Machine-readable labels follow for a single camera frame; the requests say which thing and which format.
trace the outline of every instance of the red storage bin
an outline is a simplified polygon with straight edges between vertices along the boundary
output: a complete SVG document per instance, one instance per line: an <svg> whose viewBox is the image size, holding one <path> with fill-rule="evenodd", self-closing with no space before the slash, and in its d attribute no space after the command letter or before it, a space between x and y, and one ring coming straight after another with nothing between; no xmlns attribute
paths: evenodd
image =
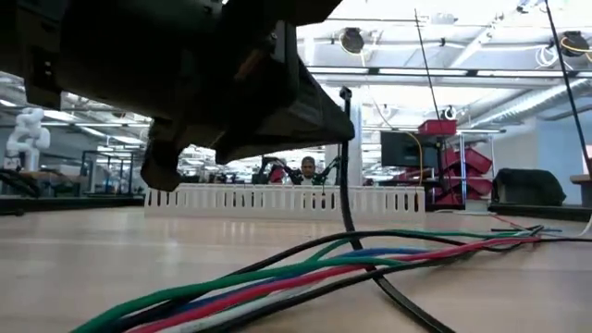
<svg viewBox="0 0 592 333"><path fill-rule="evenodd" d="M466 168L470 167L479 171L480 174L485 174L491 169L491 160L473 148L466 148L464 150L464 161ZM442 152L442 168L447 169L457 163L461 162L460 152L454 152L452 148Z"/></svg>
<svg viewBox="0 0 592 333"><path fill-rule="evenodd" d="M442 168L444 170L461 161L461 155L458 152L454 152L453 148L449 148L442 152L441 158Z"/></svg>
<svg viewBox="0 0 592 333"><path fill-rule="evenodd" d="M491 160L480 154L473 148L464 150L464 160L466 164L479 171L482 174L487 173L491 169Z"/></svg>
<svg viewBox="0 0 592 333"><path fill-rule="evenodd" d="M426 120L418 128L419 134L454 135L456 120Z"/></svg>
<svg viewBox="0 0 592 333"><path fill-rule="evenodd" d="M451 177L460 177L460 170L452 170L449 169L444 173L444 181L446 183L448 183L448 176ZM481 175L479 173L479 171L473 169L473 168L467 168L466 170L466 177L467 177L467 181L466 181L466 186L467 186L467 190L468 191L475 191L477 192L479 195L487 195L491 192L491 188L493 187L493 185L491 184L491 181L489 181L488 179L475 179L475 178L480 178L483 175ZM452 188L455 188L457 186L461 185L461 180L460 179L450 179L450 186Z"/></svg>

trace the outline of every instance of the yellow cable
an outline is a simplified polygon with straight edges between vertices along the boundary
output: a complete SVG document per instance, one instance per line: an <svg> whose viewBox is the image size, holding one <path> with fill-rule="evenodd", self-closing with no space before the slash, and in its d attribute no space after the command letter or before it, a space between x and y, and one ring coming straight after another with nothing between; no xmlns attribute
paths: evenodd
<svg viewBox="0 0 592 333"><path fill-rule="evenodd" d="M586 58L587 58L587 59L588 59L590 62L592 62L592 56L590 56L590 54L589 54L589 53L591 53L591 52L592 52L592 50L591 50L591 49L587 49L587 50L586 50L586 49L580 49L580 48L577 48L577 47L572 47L572 46L570 46L570 45L567 45L567 44L565 44L565 41L566 41L566 40L567 40L567 37L563 37L563 39L561 39L561 42L560 42L560 43L561 43L561 46L565 47L566 49L568 49L568 50L570 50L570 51L575 51L575 52L584 52L584 54L586 55Z"/></svg>
<svg viewBox="0 0 592 333"><path fill-rule="evenodd" d="M410 137L412 137L415 142L417 143L417 148L419 149L419 184L417 186L422 186L422 181L424 180L424 151L422 149L422 143L417 140L417 138L410 132L403 132Z"/></svg>
<svg viewBox="0 0 592 333"><path fill-rule="evenodd" d="M372 99L372 102L374 103L374 107L376 108L376 111L378 112L378 114L380 115L380 117L382 117L382 120L385 122L385 125L389 126L391 130L395 130L395 128L393 128L390 124L389 121L387 120L387 118L385 117L385 115L382 114L382 111L380 110L380 107L378 106L378 104L376 103L376 100L374 99L374 97L372 96L372 92L370 91L370 86L366 86L367 90L368 90L368 94L370 95L370 98ZM412 139L415 140L415 142L417 143L417 148L419 149L419 184L418 186L422 186L422 181L424 180L424 150L422 149L422 143L419 142L419 140L417 140L417 138L410 132L403 132L407 135L409 135L410 137L412 137Z"/></svg>

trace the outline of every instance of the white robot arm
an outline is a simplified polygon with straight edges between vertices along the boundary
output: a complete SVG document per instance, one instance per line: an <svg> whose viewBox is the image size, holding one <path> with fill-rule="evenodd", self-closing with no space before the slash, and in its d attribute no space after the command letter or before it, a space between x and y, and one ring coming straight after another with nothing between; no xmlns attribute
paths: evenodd
<svg viewBox="0 0 592 333"><path fill-rule="evenodd" d="M36 169L39 149L47 149L51 142L49 130L41 127L43 117L43 109L37 107L24 108L17 116L17 125L6 141L5 168L20 167L19 153L23 152L31 161L27 169Z"/></svg>

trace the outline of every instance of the black cable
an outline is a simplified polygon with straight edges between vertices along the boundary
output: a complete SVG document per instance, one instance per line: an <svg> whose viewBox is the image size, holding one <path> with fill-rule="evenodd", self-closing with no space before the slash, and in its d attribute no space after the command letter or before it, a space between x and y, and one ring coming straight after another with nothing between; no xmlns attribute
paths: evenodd
<svg viewBox="0 0 592 333"><path fill-rule="evenodd" d="M323 245L332 241L339 241L343 239L353 239L359 240L362 238L368 237L400 237L406 239L415 239L415 240L422 240L422 241L435 241L443 244L448 245L465 245L465 242L458 241L458 240L450 240L443 237L436 237L436 236L428 236L428 235L418 235L413 234L412 231L404 232L404 231L396 231L396 230L368 230L368 231L350 231L350 232L341 232L333 235L328 235L316 240L310 240L306 243L302 243L300 245L296 245L282 253L275 254L269 258L266 258L258 263L254 263L252 265L245 266L238 271L228 274L227 276L238 275L243 273L249 273L258 271L260 269L266 268L270 265L278 263L286 258L293 256L294 254L301 253L303 251L312 249L316 246ZM493 253L502 253L505 250L500 248L486 248L484 251L489 251ZM123 317L119 319L116 323L112 324L109 327L105 327L98 331L101 332L125 332L131 328L136 326L152 322L154 320L165 318L172 313L174 313L177 308L187 304L188 302L193 301L194 299L200 298L204 296L205 293L195 293L192 295L182 296L178 298L171 299L167 302L161 303L152 307L150 309L144 310L140 313L133 314L127 317Z"/></svg>
<svg viewBox="0 0 592 333"><path fill-rule="evenodd" d="M352 108L352 92L349 89L343 87L339 92L339 96L344 100L345 112L347 116L350 117ZM341 199L343 225L347 231L355 231L355 226L353 225L352 219L352 210L350 209L350 195L348 194L348 159L350 154L349 145L350 143L347 141L341 144L341 165L339 168L341 179L339 184L339 195ZM350 244L354 250L362 250L364 248L362 243L357 239L351 240ZM366 269L368 272L374 270L376 270L375 267ZM378 287L380 287L392 301L399 305L402 311L418 325L424 327L429 332L454 332L451 328L440 323L436 318L428 314L417 304L408 299L382 275L376 275L375 277L372 277L372 279L378 285Z"/></svg>
<svg viewBox="0 0 592 333"><path fill-rule="evenodd" d="M561 42L559 40L559 36L557 35L557 29L555 29L555 22L553 21L553 16L551 15L551 8L549 8L549 0L545 0L545 6L547 7L549 25L551 26L551 31L553 32L553 41L555 42L555 46L557 47L557 56L559 57L559 64L561 66L561 73L563 74L563 81L565 82L565 89L567 90L567 95L570 100L570 106L572 107L573 120L575 120L577 135L580 139L580 145L582 146L582 153L584 154L584 158L586 159L588 175L592 175L592 160L590 160L588 150L586 149L586 139L584 138L584 133L582 131L582 124L580 124L580 117L577 113L577 107L575 107L574 92L572 92L572 87L570 86L570 79L567 74L567 69L565 69L565 63L563 62L563 54L561 53Z"/></svg>
<svg viewBox="0 0 592 333"><path fill-rule="evenodd" d="M434 84L432 83L432 76L429 74L429 65L427 64L426 48L424 47L424 38L422 37L422 30L419 26L419 18L417 16L417 8L414 11L415 11L415 27L417 27L417 35L419 36L419 45L422 48L422 56L424 58L424 66L425 66L425 74L427 75L427 83L429 84L429 90L432 93L432 103L434 104L434 110L436 111L436 118L438 119L438 124L440 126L440 130L442 130L442 123L440 122L442 119L440 119L440 113L438 112L438 102L436 102L436 93L434 92ZM447 150L446 140L442 140L442 146L444 149L444 164L446 164L446 167L449 167L448 155L446 154L446 150ZM438 165L441 166L441 164L442 164L442 161L438 161ZM454 198L454 202L456 202L456 197L454 196L454 191L452 189L452 178L450 177L449 172L447 172L446 175L448 176L448 190L450 190L450 193L452 194L452 197Z"/></svg>
<svg viewBox="0 0 592 333"><path fill-rule="evenodd" d="M428 260L421 263L414 263L414 264L406 264L400 266L393 266L393 267L386 267L380 269L370 270L367 273L355 276L355 277L348 277L341 279L339 281L335 281L333 283L327 284L325 286L319 287L315 290L311 290L300 295L290 297L285 300L281 300L279 302L275 302L272 304L268 304L263 306L259 309L256 309L248 314L244 314L242 316L236 317L234 319L228 320L225 323L219 324L214 327L210 327L203 330L194 331L194 333L226 333L236 331L238 329L243 329L246 325L251 324L252 322L259 320L263 317L273 315L280 311L289 309L293 306L302 304L304 302L309 302L321 296L327 295L331 292L341 290L352 286L354 284L358 284L369 279L376 280L377 278L383 278L385 274L391 274L395 272L401 272L405 270L411 270L415 268L423 268L423 267L432 267L438 265L449 265L459 260L465 259L474 253L461 253L456 254L454 256L442 258L442 259L435 259L435 260Z"/></svg>

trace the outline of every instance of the black monitor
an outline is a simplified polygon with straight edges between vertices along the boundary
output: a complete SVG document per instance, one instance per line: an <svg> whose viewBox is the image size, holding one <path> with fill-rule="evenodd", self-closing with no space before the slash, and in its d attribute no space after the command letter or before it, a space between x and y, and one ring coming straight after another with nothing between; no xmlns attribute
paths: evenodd
<svg viewBox="0 0 592 333"><path fill-rule="evenodd" d="M433 135L414 134L422 145L423 167L438 167L437 138ZM380 133L381 162L383 167L419 167L417 142L408 134L395 131Z"/></svg>

